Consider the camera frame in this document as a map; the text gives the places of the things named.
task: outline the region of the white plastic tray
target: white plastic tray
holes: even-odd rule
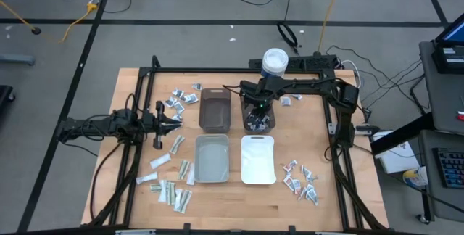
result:
[[[246,184],[274,184],[274,138],[244,136],[241,139],[241,181]]]

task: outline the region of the wooden table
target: wooden table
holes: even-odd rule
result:
[[[124,68],[120,70],[110,111],[124,107],[126,97],[136,86],[138,69]],[[351,70],[336,71],[336,75],[347,82],[355,83]],[[152,110],[157,100],[166,100],[171,91],[178,87],[186,93],[199,92],[192,89],[194,82],[202,83],[204,88],[217,88],[221,85],[236,86],[240,80],[257,81],[258,74],[237,73],[157,73],[154,77]],[[286,78],[315,78],[315,75],[292,74]],[[177,228],[182,229],[184,223],[190,223],[192,229],[243,229],[262,231],[288,231],[289,225],[295,225],[297,231],[341,231],[341,218],[335,189],[335,177],[332,164],[327,162],[323,153],[328,146],[326,120],[320,96],[303,96],[297,101],[292,99],[290,107],[282,107],[278,102],[274,105],[276,127],[270,132],[275,140],[274,163],[277,181],[273,185],[246,185],[241,182],[241,138],[245,136],[241,122],[239,97],[232,94],[231,130],[227,133],[230,146],[230,177],[223,184],[186,185],[186,181],[178,181],[177,175],[181,160],[194,161],[195,138],[204,134],[199,127],[199,102],[185,104],[183,126],[177,131],[162,138],[163,150],[152,148],[154,134],[149,134],[145,142],[138,175],[152,173],[149,162],[166,154],[175,137],[180,134],[186,137],[172,160],[158,167],[158,179],[176,182],[176,188],[189,189],[193,192],[186,214],[173,211],[171,206],[158,202],[159,194],[149,190],[149,184],[136,187],[130,228]],[[165,114],[175,114],[174,108],[166,107]],[[354,124],[363,121],[363,114],[357,110],[352,119]],[[367,137],[356,137],[355,144],[370,149]],[[107,138],[101,143],[98,165],[105,155],[114,148],[116,140]],[[96,182],[95,212],[106,204],[115,190],[117,172],[123,152],[119,148],[102,167]],[[378,184],[377,173],[371,154],[359,149],[350,149],[352,166],[355,173],[357,192],[369,210],[380,223],[388,226],[384,202]],[[314,174],[319,175],[314,186],[319,196],[319,205],[303,199],[297,201],[289,188],[282,182],[285,173],[282,166],[296,159],[298,166],[305,165]],[[294,170],[293,177],[306,185],[299,167]],[[350,226],[355,226],[352,203],[345,192]],[[88,213],[89,199],[84,210],[82,223],[90,221]],[[120,203],[118,223],[122,223],[125,203]]]

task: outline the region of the keyboard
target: keyboard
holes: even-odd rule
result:
[[[464,149],[433,148],[443,187],[464,189]]]

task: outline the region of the monitor screen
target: monitor screen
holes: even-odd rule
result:
[[[446,41],[464,42],[464,21],[444,36]]]

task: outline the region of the brown plastic tray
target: brown plastic tray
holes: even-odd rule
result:
[[[199,125],[206,133],[227,133],[231,128],[231,92],[205,88],[200,98]]]

